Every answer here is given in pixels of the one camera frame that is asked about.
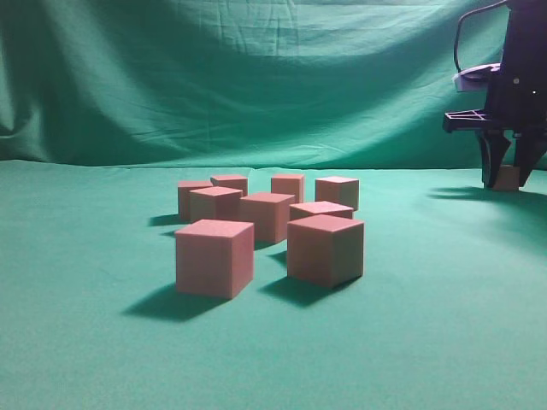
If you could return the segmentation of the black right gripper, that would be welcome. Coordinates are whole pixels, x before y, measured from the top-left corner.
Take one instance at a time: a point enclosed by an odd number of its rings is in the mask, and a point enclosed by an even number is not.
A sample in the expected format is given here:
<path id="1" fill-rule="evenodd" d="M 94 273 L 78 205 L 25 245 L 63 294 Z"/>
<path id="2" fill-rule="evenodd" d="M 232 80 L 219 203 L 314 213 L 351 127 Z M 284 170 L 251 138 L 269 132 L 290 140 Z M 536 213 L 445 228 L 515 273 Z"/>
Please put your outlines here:
<path id="1" fill-rule="evenodd" d="M 481 156 L 482 182 L 485 188 L 492 188 L 510 146 L 503 131 L 524 132 L 546 128 L 546 84 L 504 75 L 500 65 L 498 74 L 482 91 L 486 91 L 482 109 L 446 112 L 443 129 L 446 132 L 478 130 L 475 136 Z M 519 169 L 520 187 L 526 184 L 545 153 L 545 135 L 521 135 L 516 139 L 514 166 Z"/>

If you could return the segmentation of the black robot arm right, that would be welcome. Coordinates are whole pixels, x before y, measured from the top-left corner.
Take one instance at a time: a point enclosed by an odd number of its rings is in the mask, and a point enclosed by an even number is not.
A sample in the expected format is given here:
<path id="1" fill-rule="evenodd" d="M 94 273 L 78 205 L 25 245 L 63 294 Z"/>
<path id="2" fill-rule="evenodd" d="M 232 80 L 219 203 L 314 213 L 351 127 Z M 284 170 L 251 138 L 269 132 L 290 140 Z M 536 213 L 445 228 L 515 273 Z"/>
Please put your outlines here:
<path id="1" fill-rule="evenodd" d="M 447 112 L 446 132 L 473 131 L 487 189 L 519 189 L 546 153 L 546 3 L 505 1 L 509 9 L 502 59 L 458 69 L 459 92 L 486 92 L 485 106 Z"/>

